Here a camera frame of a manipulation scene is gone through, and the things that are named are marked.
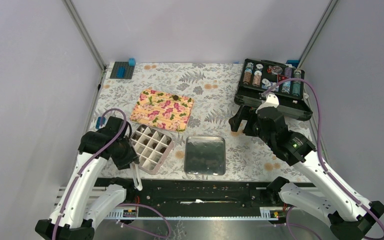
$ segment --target table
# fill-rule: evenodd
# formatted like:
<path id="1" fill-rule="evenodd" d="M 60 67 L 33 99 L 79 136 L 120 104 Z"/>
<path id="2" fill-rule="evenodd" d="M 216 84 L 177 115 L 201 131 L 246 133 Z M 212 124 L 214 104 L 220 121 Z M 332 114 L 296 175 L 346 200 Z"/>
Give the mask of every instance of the table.
<path id="1" fill-rule="evenodd" d="M 213 180 L 270 182 L 281 176 L 292 182 L 309 182 L 299 171 L 276 158 L 258 137 L 232 132 L 228 123 L 239 109 L 234 96 L 241 76 L 242 64 L 204 63 L 137 63 L 132 79 L 110 79 L 114 63 L 105 73 L 89 129 L 96 131 L 99 116 L 110 108 L 122 109 L 127 117 L 138 101 L 141 91 L 152 88 L 195 99 L 186 131 L 161 130 L 171 136 L 174 148 L 156 175 L 141 171 L 143 179 Z M 139 124 L 128 120 L 133 129 Z M 311 139 L 310 123 L 286 117 L 289 129 Z M 224 175 L 194 175 L 184 172 L 185 140 L 188 136 L 222 137 L 226 142 L 226 173 Z M 118 170 L 108 161 L 101 178 L 131 178 L 129 169 Z"/>

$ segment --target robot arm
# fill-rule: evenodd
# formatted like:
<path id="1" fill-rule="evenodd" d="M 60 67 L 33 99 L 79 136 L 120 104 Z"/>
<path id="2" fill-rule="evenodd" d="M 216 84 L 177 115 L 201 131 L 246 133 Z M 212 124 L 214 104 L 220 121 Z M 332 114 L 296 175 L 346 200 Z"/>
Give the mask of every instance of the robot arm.
<path id="1" fill-rule="evenodd" d="M 290 183 L 283 177 L 275 179 L 267 188 L 280 199 L 320 219 L 335 236 L 342 240 L 362 239 L 376 221 L 357 205 L 324 171 L 320 165 L 315 146 L 303 134 L 288 130 L 285 118 L 277 110 L 279 100 L 270 93 L 249 117 L 244 133 L 262 139 L 282 161 L 303 173 L 325 197 L 318 197 Z M 323 159 L 328 172 L 379 218 L 384 205 L 370 202 L 349 186 Z"/>
<path id="2" fill-rule="evenodd" d="M 130 167 L 133 171 L 133 176 L 137 178 L 134 181 L 135 188 L 139 191 L 142 190 L 139 169 L 135 163 L 138 161 L 138 155 L 126 137 L 119 137 L 97 158 L 94 158 L 86 166 L 82 174 L 78 174 L 79 169 L 98 150 L 116 136 L 122 123 L 122 119 L 111 116 L 105 127 L 96 132 L 89 131 L 81 138 L 74 171 L 67 185 L 70 187 L 65 190 L 49 219 L 39 220 L 36 224 L 35 231 L 44 239 L 52 239 L 57 218 L 61 215 L 55 239 L 91 240 L 94 237 L 96 227 L 98 227 L 107 214 L 118 204 L 124 202 L 126 198 L 130 198 L 128 195 L 134 190 L 133 184 L 130 181 L 126 181 L 122 185 L 111 184 L 107 187 L 105 194 L 100 196 L 90 207 L 86 208 L 92 188 L 107 160 L 110 158 L 112 158 L 112 161 L 119 170 Z M 67 201 L 67 203 L 63 214 L 61 214 L 61 207 L 64 201 Z"/>

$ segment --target blue block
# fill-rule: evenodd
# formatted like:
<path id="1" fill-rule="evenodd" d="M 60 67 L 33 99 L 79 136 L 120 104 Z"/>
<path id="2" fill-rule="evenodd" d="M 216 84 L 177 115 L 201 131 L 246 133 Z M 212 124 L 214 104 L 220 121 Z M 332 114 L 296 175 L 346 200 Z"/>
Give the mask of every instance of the blue block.
<path id="1" fill-rule="evenodd" d="M 286 64 L 290 64 L 294 66 L 295 68 L 298 68 L 298 64 L 300 64 L 300 60 L 287 60 Z"/>
<path id="2" fill-rule="evenodd" d="M 105 117 L 102 119 L 102 124 L 105 124 Z M 95 126 L 95 128 L 96 128 L 96 130 L 98 130 L 99 128 L 100 128 L 100 126 L 99 126 L 99 122 L 101 121 L 101 117 L 99 116 L 98 117 L 98 120 L 96 121 L 96 126 Z"/>
<path id="3" fill-rule="evenodd" d="M 134 67 L 134 66 L 136 65 L 136 61 L 135 61 L 135 59 L 134 59 L 134 58 L 129 58 L 129 59 L 128 59 L 128 65 L 129 65 L 130 67 Z"/>
<path id="4" fill-rule="evenodd" d="M 117 78 L 124 78 L 126 69 L 124 67 L 119 67 L 117 70 L 117 74 L 115 75 Z"/>

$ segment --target open black case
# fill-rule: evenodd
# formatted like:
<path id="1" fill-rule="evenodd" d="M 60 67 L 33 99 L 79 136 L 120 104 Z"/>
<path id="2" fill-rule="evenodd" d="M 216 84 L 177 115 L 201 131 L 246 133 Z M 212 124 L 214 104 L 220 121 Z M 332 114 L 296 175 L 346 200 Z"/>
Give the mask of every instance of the open black case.
<path id="1" fill-rule="evenodd" d="M 252 65 L 252 73 L 250 76 L 251 83 L 247 84 L 246 82 L 244 82 L 244 76 L 247 68 L 249 69 L 250 65 Z M 280 70 L 279 67 L 281 68 L 280 73 L 275 74 L 274 71 L 272 72 L 272 69 L 275 68 Z M 283 63 L 274 61 L 254 60 L 249 58 L 245 59 L 242 74 L 240 76 L 240 81 L 237 86 L 236 94 L 234 96 L 234 102 L 237 105 L 241 105 L 241 109 L 243 107 L 246 107 L 246 109 L 258 108 L 261 105 L 260 93 L 263 93 L 265 90 L 267 90 L 267 85 L 264 84 L 264 81 L 267 82 L 268 80 L 271 84 L 275 84 L 284 78 L 293 78 L 294 71 L 296 69 L 297 68 L 295 67 L 288 67 Z M 261 81 L 259 82 L 258 86 L 252 84 L 256 71 L 261 72 Z M 302 69 L 300 69 L 300 72 L 301 78 L 304 79 L 305 72 Z M 288 116 L 290 118 L 297 119 L 300 121 L 308 121 L 312 117 L 313 112 L 303 100 L 304 83 L 299 82 L 299 91 L 295 91 L 295 94 L 293 94 L 293 84 L 295 83 L 290 82 L 289 89 L 287 88 L 287 86 L 284 86 L 284 84 L 281 84 L 278 89 L 273 91 L 273 93 L 279 99 L 279 106 L 277 107 L 277 109 L 285 116 Z"/>

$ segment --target floral pattern box lid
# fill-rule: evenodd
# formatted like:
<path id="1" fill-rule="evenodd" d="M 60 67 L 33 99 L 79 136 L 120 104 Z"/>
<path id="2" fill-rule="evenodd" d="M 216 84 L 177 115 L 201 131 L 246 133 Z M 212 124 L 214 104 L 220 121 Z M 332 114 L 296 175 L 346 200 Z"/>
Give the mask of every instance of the floral pattern box lid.
<path id="1" fill-rule="evenodd" d="M 184 132 L 191 116 L 194 100 L 152 89 L 140 93 L 130 120 L 150 127 Z"/>

